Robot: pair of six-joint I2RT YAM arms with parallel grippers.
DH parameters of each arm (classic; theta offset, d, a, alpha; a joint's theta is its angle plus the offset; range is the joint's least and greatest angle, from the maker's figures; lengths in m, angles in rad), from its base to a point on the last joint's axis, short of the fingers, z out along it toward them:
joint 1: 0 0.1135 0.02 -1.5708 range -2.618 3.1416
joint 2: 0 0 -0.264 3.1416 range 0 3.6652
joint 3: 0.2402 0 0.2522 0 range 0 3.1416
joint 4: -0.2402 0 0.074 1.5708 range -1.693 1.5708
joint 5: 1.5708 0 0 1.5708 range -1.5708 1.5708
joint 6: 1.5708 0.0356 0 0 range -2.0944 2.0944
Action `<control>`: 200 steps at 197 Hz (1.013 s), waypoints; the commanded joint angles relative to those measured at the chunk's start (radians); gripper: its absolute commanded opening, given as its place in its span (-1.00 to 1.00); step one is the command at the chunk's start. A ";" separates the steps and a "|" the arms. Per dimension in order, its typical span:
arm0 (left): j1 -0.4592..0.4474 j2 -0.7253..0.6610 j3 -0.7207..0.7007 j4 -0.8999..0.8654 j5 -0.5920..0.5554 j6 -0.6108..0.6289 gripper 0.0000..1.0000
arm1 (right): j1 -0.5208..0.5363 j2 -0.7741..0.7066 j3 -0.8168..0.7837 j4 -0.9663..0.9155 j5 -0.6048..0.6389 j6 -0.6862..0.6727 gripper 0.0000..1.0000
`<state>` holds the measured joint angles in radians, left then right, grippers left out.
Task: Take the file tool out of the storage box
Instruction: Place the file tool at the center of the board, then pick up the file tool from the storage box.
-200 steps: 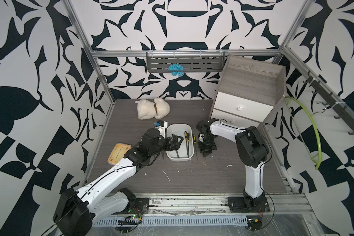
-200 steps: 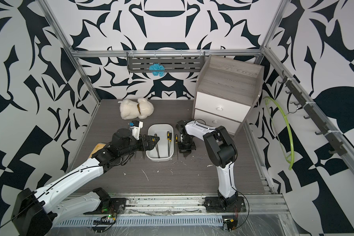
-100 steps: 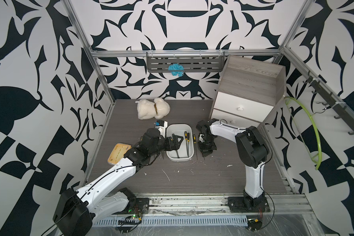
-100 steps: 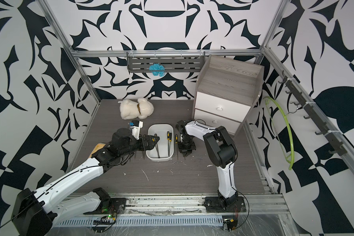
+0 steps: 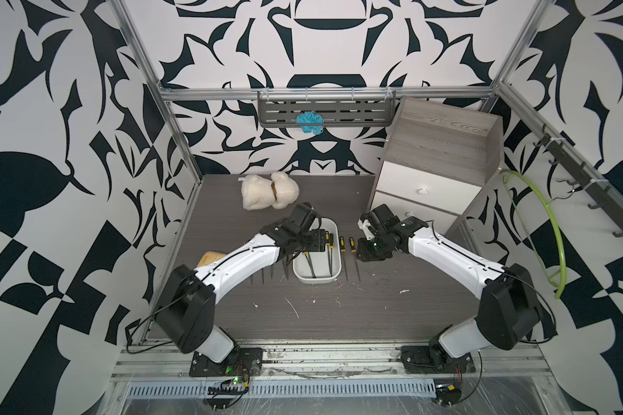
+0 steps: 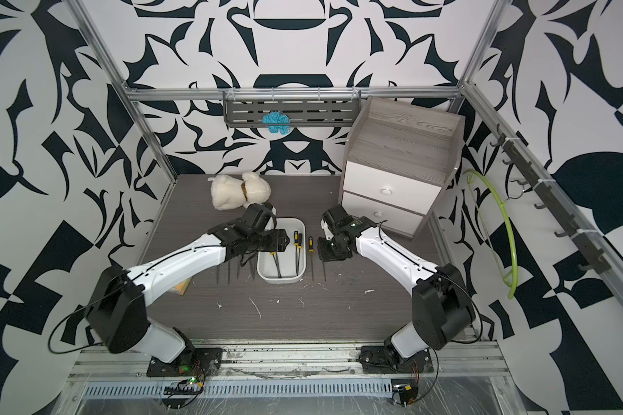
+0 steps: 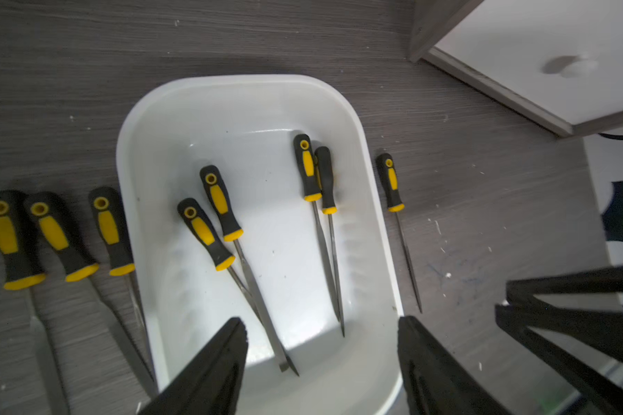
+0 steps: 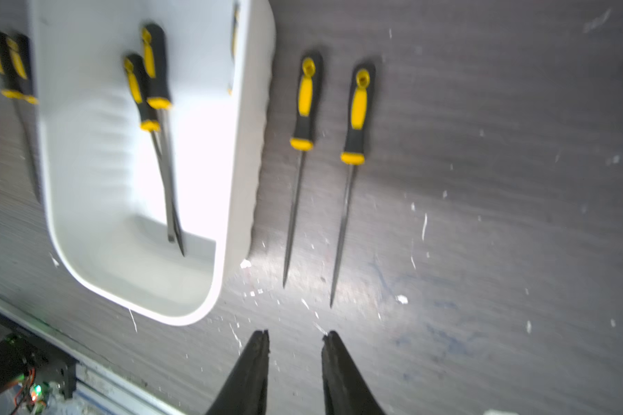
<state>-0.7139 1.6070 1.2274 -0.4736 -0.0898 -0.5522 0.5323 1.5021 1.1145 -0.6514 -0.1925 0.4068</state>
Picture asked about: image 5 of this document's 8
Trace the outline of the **file with yellow handle six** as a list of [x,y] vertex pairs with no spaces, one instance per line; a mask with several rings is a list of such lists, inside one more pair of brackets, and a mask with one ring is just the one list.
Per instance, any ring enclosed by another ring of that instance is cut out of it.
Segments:
[[358,281],[362,282],[360,269],[358,265],[358,256],[357,256],[358,252],[356,251],[356,242],[353,237],[349,238],[349,243],[350,243],[350,249],[351,249],[351,257],[354,261],[354,266],[356,269],[356,276],[358,277]]

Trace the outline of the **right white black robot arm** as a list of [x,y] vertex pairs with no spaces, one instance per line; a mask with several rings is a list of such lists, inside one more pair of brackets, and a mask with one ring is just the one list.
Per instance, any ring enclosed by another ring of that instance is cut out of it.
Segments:
[[541,322],[543,307],[526,268],[484,259],[438,233],[431,221],[400,219],[385,204],[363,214],[358,226],[364,233],[356,244],[360,261],[409,254],[443,271],[479,300],[476,316],[444,329],[418,356],[403,353],[404,363],[436,372],[454,369],[486,347],[513,349]]

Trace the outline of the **file with yellow handle seven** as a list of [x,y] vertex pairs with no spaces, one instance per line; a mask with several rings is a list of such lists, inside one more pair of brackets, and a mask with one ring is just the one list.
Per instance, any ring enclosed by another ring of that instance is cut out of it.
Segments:
[[339,236],[339,247],[340,247],[340,252],[341,252],[341,259],[342,259],[342,265],[343,265],[343,273],[344,273],[344,278],[346,279],[346,281],[349,280],[348,277],[348,265],[347,265],[347,258],[346,258],[346,243],[345,243],[345,238],[344,236]]

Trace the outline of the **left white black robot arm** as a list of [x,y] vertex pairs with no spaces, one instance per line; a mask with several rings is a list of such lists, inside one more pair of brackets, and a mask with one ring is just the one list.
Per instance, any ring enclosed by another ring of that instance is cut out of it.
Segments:
[[325,230],[313,228],[310,203],[266,225],[245,245],[205,266],[175,268],[162,290],[154,322],[183,354],[195,353],[221,367],[239,359],[236,341],[215,325],[216,305],[235,287],[268,266],[303,252],[325,250]]

